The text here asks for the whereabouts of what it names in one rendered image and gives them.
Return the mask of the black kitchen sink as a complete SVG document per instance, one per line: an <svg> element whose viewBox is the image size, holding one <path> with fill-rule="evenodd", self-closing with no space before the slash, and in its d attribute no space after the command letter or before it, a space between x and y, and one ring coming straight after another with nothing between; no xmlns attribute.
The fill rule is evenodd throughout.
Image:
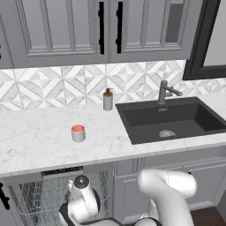
<svg viewBox="0 0 226 226"><path fill-rule="evenodd" d="M117 111L133 145L226 132L226 119L198 97L118 103Z"/></svg>

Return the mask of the grey soap dispenser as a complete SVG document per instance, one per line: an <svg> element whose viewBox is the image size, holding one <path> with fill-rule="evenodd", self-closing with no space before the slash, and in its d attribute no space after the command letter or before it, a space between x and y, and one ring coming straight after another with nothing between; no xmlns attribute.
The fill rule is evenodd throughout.
<svg viewBox="0 0 226 226"><path fill-rule="evenodd" d="M106 111L113 109L113 93L110 88L107 88L103 93L103 109Z"/></svg>

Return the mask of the grey metal tap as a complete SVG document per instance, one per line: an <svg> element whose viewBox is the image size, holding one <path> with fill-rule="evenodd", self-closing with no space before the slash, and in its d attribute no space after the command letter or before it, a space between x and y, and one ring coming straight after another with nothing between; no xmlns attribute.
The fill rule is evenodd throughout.
<svg viewBox="0 0 226 226"><path fill-rule="evenodd" d="M159 104L164 104L165 103L165 98L172 96L173 94L177 96L182 96L183 93L180 91L177 91L173 87L168 86L168 81L167 80L162 80L161 85L160 85L160 91L159 91L159 97L158 97L158 103Z"/></svg>

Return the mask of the grey narrow wall cupboard door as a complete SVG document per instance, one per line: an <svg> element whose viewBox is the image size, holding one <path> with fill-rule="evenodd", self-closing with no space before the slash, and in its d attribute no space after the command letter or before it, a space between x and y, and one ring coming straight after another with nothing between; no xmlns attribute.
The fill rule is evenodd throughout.
<svg viewBox="0 0 226 226"><path fill-rule="evenodd" d="M10 54L7 49L4 27L0 21L0 69L11 69Z"/></svg>

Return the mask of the grey cup with red inside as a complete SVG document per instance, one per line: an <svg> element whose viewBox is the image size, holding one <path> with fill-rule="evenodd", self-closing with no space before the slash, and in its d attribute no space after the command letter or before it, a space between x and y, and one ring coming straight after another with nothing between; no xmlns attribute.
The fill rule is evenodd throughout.
<svg viewBox="0 0 226 226"><path fill-rule="evenodd" d="M85 126L82 124L75 124L71 129L71 133L74 142L82 142L86 138Z"/></svg>

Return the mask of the black window frame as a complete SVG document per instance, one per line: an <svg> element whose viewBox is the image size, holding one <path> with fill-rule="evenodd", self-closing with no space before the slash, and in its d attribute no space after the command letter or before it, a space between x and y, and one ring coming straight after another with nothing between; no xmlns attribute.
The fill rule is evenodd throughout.
<svg viewBox="0 0 226 226"><path fill-rule="evenodd" d="M203 0L192 53L186 61L183 80L226 78L226 63L204 65L221 2L222 0Z"/></svg>

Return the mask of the grey base cupboard front panel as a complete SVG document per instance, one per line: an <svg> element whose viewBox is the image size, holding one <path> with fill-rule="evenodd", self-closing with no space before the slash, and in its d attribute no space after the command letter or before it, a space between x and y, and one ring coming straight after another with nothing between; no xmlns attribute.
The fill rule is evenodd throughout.
<svg viewBox="0 0 226 226"><path fill-rule="evenodd" d="M226 158L226 146L206 147L202 149L184 151L180 153L160 154L118 161L116 176L121 177L135 174L143 168L154 168L164 165L178 164L181 162L192 162L212 158Z"/></svg>

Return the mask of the grey narrow base cupboard door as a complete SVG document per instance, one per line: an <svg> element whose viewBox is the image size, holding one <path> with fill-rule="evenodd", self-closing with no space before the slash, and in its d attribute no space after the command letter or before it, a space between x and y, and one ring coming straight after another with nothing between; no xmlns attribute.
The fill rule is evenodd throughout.
<svg viewBox="0 0 226 226"><path fill-rule="evenodd" d="M2 178L0 178L0 182L5 185L4 180ZM6 185L5 185L5 193L10 198L9 193L6 189ZM6 210L2 201L0 200L0 226L17 226L11 214L12 207L11 207L10 201L11 199L9 200L10 209Z"/></svg>

